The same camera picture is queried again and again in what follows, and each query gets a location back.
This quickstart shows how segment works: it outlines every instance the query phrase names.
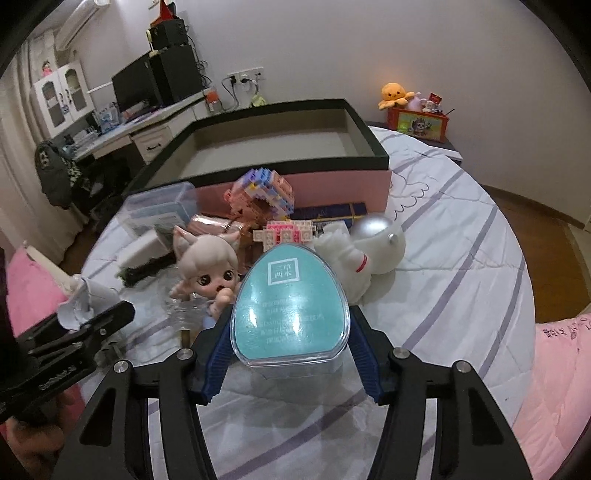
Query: orange octopus plush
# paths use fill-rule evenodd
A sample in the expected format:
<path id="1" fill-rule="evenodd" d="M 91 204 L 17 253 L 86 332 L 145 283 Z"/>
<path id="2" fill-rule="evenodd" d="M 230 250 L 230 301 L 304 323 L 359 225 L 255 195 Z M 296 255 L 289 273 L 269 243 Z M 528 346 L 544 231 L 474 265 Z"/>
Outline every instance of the orange octopus plush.
<path id="1" fill-rule="evenodd" d="M 382 100 L 378 104 L 380 110 L 396 106 L 405 108 L 408 101 L 414 97 L 414 92 L 408 92 L 399 83 L 387 83 L 382 87 Z"/>

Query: cabinet door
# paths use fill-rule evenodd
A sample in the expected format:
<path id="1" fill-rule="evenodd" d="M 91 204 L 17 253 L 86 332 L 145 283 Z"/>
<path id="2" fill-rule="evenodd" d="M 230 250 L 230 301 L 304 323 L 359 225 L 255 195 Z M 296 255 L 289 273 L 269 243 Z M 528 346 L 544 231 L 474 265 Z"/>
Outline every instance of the cabinet door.
<path id="1" fill-rule="evenodd" d="M 58 73 L 39 80 L 35 84 L 35 94 L 49 137 L 54 138 L 73 123 Z"/>
<path id="2" fill-rule="evenodd" d="M 92 98 L 87 93 L 88 87 L 86 86 L 80 62 L 74 61 L 64 65 L 57 73 L 60 76 L 62 90 L 74 121 L 93 111 L 95 106 Z"/>

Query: air conditioner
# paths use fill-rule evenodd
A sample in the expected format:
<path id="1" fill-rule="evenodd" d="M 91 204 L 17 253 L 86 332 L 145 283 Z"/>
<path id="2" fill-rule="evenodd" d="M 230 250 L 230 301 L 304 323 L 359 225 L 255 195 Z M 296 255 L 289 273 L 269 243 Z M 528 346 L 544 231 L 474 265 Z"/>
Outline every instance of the air conditioner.
<path id="1" fill-rule="evenodd" d="M 56 50 L 67 50 L 78 32 L 100 9 L 108 7 L 111 0 L 82 0 L 56 34 Z"/>

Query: clear plastic box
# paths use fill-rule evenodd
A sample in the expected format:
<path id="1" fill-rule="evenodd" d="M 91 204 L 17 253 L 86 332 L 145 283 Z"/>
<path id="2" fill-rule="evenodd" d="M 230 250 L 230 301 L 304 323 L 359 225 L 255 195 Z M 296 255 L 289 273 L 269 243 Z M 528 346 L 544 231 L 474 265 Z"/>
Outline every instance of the clear plastic box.
<path id="1" fill-rule="evenodd" d="M 236 356 L 265 378 L 335 372 L 350 331 L 339 281 L 318 255 L 298 244 L 276 245 L 257 260 L 230 321 Z"/>
<path id="2" fill-rule="evenodd" d="M 198 211 L 197 191 L 192 183 L 184 181 L 130 195 L 117 213 L 117 220 L 137 238 L 156 225 L 186 226 Z"/>

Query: drawer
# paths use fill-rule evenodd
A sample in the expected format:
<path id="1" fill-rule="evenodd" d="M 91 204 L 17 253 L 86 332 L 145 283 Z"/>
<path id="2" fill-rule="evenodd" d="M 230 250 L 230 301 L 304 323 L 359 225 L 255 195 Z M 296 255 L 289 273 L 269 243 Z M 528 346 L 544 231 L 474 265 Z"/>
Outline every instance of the drawer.
<path id="1" fill-rule="evenodd" d="M 134 135 L 131 140 L 138 147 L 144 162 L 150 163 L 156 158 L 168 143 L 173 139 L 173 134 L 168 125 L 157 127 Z"/>

